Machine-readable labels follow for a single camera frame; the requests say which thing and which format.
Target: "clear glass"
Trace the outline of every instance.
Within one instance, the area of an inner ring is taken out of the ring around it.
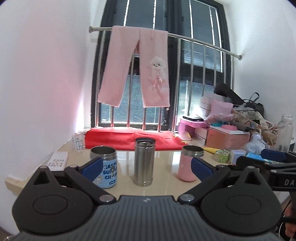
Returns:
[[[82,151],[85,149],[85,135],[75,133],[72,137],[73,150]]]

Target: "plastic bag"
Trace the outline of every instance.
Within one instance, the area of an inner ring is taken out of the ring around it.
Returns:
[[[214,122],[221,122],[222,124],[226,124],[232,121],[232,119],[235,118],[235,114],[219,114],[219,115],[209,115],[205,121],[209,124],[212,124]]]
[[[246,153],[253,153],[255,155],[260,155],[261,151],[264,149],[269,149],[269,146],[262,140],[262,136],[258,132],[254,132],[251,136],[251,141],[245,144],[242,149]]]

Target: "pink cup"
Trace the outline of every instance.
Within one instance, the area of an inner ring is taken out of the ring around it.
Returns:
[[[203,159],[204,150],[201,147],[186,145],[183,146],[178,170],[178,177],[185,182],[193,182],[197,179],[191,171],[191,160],[194,157]]]

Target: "human hand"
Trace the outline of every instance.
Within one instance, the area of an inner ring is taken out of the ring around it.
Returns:
[[[292,217],[293,216],[293,210],[292,210],[292,203],[288,205],[288,207],[285,210],[285,216],[286,217]],[[293,238],[296,232],[296,224],[292,223],[286,223],[286,235],[290,238]]]

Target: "window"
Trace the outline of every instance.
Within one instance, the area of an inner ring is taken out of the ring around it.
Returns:
[[[212,0],[107,0],[104,15],[102,18],[102,27],[121,25],[153,28],[166,30],[171,33],[195,38],[215,46],[229,50],[228,32],[225,20],[223,6]],[[105,49],[102,59],[101,75],[103,74],[105,60],[107,58],[107,48],[110,35],[107,34]],[[191,42],[182,40],[181,69],[179,82],[178,99],[178,119],[187,114],[189,102],[190,75],[191,75]],[[176,52],[176,41],[169,40],[169,55]],[[202,96],[202,77],[204,67],[204,47],[194,44],[193,64],[194,74],[192,83],[192,99],[190,114],[197,114],[200,98]],[[96,61],[98,58],[98,47],[94,64],[93,74],[93,96],[95,95],[96,76],[98,68]],[[170,100],[171,108],[161,109],[162,129],[170,129],[172,122],[173,100],[176,85],[176,58],[169,56],[170,72]],[[227,68],[230,68],[230,59],[223,59],[222,53],[218,50],[206,47],[205,50],[205,85],[203,91],[214,91],[214,69],[217,76],[216,83],[222,83],[224,79],[223,62],[226,61]],[[143,99],[141,93],[141,79],[139,75],[139,58],[135,57],[134,75],[132,81],[131,95],[131,126],[141,125],[143,123]],[[126,78],[125,89],[119,107],[114,108],[115,126],[125,126],[127,123],[128,94],[130,85],[130,75]],[[94,113],[95,100],[93,97],[92,113]],[[111,122],[111,107],[106,104],[99,105],[100,125],[108,126]],[[146,109],[146,126],[151,125],[155,128],[158,124],[160,108],[149,107]],[[92,114],[92,126],[94,126],[95,117]]]
[[[128,94],[130,75],[126,78],[123,96],[119,107],[114,108],[114,123],[126,124],[128,119]],[[141,91],[141,79],[139,75],[133,75],[131,88],[131,125],[142,125],[144,116],[143,97]],[[146,125],[157,125],[159,119],[159,108],[148,107],[146,109]],[[111,123],[111,106],[101,104],[101,123]],[[164,122],[164,111],[162,111],[161,123]]]

